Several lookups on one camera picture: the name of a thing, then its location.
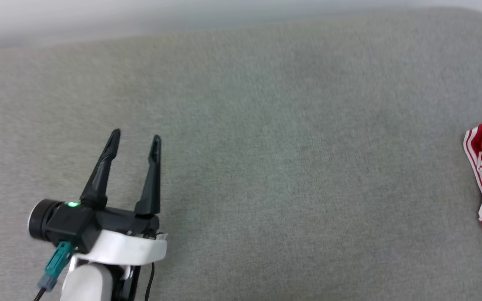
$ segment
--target gray fabric surface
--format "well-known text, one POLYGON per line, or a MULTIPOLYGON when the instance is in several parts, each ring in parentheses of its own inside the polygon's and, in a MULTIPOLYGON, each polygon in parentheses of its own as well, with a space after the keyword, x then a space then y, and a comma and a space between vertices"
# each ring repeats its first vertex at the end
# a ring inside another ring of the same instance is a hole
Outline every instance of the gray fabric surface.
POLYGON ((153 300, 482 300, 480 122, 470 11, 0 52, 0 300, 34 297, 53 248, 29 212, 78 198, 116 127, 115 207, 163 137, 153 300))

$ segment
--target teal connector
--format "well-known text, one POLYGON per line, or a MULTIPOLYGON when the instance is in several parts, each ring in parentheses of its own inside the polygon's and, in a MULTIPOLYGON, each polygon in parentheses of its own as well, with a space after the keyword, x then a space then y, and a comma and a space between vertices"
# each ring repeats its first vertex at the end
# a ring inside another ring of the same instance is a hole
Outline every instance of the teal connector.
POLYGON ((57 284, 57 278, 59 278, 61 272, 67 264, 70 262, 70 258, 74 253, 74 249, 69 242, 60 242, 57 246, 57 250, 51 257, 48 265, 44 268, 44 276, 38 282, 40 289, 51 291, 55 284, 57 284))

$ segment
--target white background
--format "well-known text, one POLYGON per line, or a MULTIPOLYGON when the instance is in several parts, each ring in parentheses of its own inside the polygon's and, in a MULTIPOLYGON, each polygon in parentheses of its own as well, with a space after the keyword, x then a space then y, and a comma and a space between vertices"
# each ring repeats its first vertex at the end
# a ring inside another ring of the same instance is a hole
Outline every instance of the white background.
POLYGON ((0 48, 482 0, 0 0, 0 48))

